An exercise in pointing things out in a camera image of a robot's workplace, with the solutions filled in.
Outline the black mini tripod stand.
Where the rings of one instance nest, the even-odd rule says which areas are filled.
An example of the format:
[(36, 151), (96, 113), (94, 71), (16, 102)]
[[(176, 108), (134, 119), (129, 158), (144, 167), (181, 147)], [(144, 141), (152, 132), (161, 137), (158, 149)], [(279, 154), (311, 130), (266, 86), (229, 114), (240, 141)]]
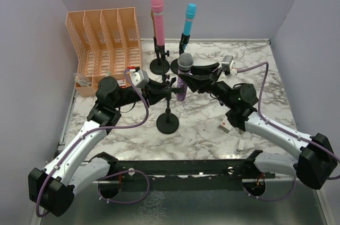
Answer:
[(160, 60), (161, 60), (162, 82), (165, 83), (168, 79), (167, 72), (170, 69), (170, 64), (167, 61), (167, 58), (169, 57), (169, 51), (165, 49), (165, 46), (160, 46), (159, 51), (160, 51)]

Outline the black mic stand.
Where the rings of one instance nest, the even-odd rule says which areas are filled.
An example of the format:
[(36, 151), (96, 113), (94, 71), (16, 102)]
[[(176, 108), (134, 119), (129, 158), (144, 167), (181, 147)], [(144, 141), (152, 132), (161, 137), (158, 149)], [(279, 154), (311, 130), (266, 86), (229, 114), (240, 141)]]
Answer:
[(152, 60), (149, 67), (153, 74), (162, 75), (163, 74), (163, 61), (160, 56), (160, 47), (157, 45), (157, 39), (154, 36), (154, 50), (156, 53), (156, 59)]
[[(180, 43), (179, 43), (179, 55), (184, 53), (185, 48), (186, 48), (187, 44), (189, 43), (189, 41), (190, 41), (190, 35), (185, 35), (184, 33), (182, 33), (181, 34), (181, 40), (180, 40)], [(179, 68), (177, 60), (178, 59), (173, 60), (170, 64), (170, 68), (171, 68), (172, 73), (174, 73), (176, 75), (178, 74), (178, 68)]]
[(168, 84), (171, 90), (170, 90), (169, 95), (165, 98), (166, 109), (163, 114), (158, 116), (157, 121), (156, 121), (157, 129), (163, 134), (173, 134), (177, 131), (179, 127), (178, 117), (175, 114), (171, 113), (170, 100), (172, 97), (171, 93), (182, 94), (184, 92), (184, 87), (174, 88), (173, 90), (172, 85), (175, 83), (175, 81), (176, 81), (176, 78), (173, 77), (171, 78), (171, 81)]

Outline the blue microphone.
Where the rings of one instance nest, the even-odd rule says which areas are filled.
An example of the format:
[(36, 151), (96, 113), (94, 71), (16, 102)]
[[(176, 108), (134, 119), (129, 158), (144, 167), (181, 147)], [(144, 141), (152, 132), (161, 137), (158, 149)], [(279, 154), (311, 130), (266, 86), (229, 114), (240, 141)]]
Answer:
[(183, 28), (183, 50), (186, 49), (187, 44), (189, 43), (192, 23), (196, 15), (197, 6), (193, 3), (189, 3), (185, 13), (185, 23)]

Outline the gold microphone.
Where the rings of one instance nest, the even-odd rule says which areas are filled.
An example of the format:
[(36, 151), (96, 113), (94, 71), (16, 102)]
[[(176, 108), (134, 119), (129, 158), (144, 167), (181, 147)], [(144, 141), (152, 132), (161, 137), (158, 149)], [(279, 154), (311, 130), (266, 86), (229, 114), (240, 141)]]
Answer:
[(154, 38), (156, 38), (156, 30), (155, 30), (155, 22), (154, 22), (154, 13), (153, 11), (151, 10), (151, 19), (152, 19), (152, 26), (153, 26), (153, 32), (154, 32)]

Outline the pink microphone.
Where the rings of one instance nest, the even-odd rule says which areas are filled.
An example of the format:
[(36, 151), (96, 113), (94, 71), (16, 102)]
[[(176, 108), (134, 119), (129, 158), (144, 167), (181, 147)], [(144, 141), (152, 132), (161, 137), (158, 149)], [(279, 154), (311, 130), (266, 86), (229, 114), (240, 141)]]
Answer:
[(165, 45), (164, 0), (151, 0), (151, 10), (154, 15), (157, 45), (164, 46)]

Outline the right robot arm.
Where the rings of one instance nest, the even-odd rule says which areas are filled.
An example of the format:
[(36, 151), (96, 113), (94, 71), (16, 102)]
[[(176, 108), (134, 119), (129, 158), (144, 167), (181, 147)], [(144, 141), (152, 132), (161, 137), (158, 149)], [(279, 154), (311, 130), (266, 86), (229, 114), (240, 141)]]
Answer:
[(296, 177), (312, 189), (321, 189), (339, 164), (328, 138), (320, 133), (311, 136), (288, 128), (261, 112), (261, 93), (254, 86), (239, 83), (230, 87), (219, 80), (222, 69), (209, 75), (179, 74), (192, 92), (209, 93), (229, 108), (229, 123), (244, 132), (260, 136), (285, 150), (288, 155), (263, 151), (249, 156), (249, 166), (262, 173), (278, 173)]

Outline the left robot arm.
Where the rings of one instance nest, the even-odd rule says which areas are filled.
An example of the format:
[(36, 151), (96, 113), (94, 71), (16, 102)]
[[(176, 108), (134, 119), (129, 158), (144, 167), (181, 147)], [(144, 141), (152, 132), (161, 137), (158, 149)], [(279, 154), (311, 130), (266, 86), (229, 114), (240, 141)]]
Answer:
[(132, 73), (127, 78), (129, 87), (122, 88), (112, 76), (99, 81), (97, 100), (86, 121), (71, 143), (42, 170), (32, 169), (28, 176), (29, 198), (35, 202), (36, 216), (51, 213), (63, 215), (75, 196), (94, 181), (108, 175), (111, 165), (96, 157), (87, 165), (82, 162), (90, 151), (114, 129), (133, 129), (143, 125), (147, 117), (134, 125), (118, 126), (119, 108), (141, 101), (146, 110), (167, 98), (171, 83), (159, 83), (148, 78), (145, 71)]

